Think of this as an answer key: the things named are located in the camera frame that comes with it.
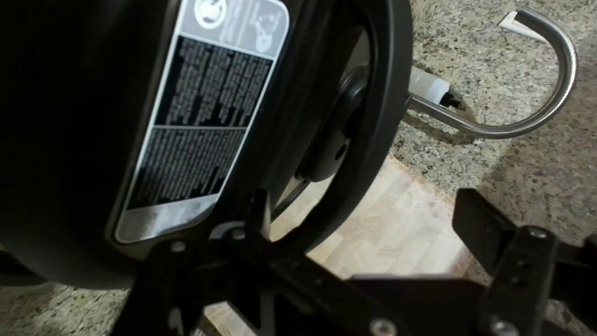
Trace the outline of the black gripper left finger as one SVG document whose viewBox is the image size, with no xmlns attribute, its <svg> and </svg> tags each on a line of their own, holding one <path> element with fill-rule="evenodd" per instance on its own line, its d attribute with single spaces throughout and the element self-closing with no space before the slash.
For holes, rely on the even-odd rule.
<svg viewBox="0 0 597 336">
<path fill-rule="evenodd" d="M 259 336 L 333 336 L 348 331 L 320 293 L 335 279 L 263 237 L 266 191 L 238 224 L 220 224 L 203 243 L 156 245 L 141 264 L 110 336 L 192 336 L 210 305 L 227 303 Z"/>
</svg>

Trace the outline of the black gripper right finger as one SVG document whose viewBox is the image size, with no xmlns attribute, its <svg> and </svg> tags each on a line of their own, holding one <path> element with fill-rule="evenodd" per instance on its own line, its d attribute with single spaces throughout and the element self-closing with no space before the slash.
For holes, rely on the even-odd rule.
<svg viewBox="0 0 597 336">
<path fill-rule="evenodd" d="M 486 271 L 477 314 L 485 336 L 542 336 L 561 329 L 544 321 L 550 301 L 563 303 L 597 329 L 597 239 L 561 241 L 541 226 L 518 226 L 475 189 L 458 189 L 451 228 Z"/>
</svg>

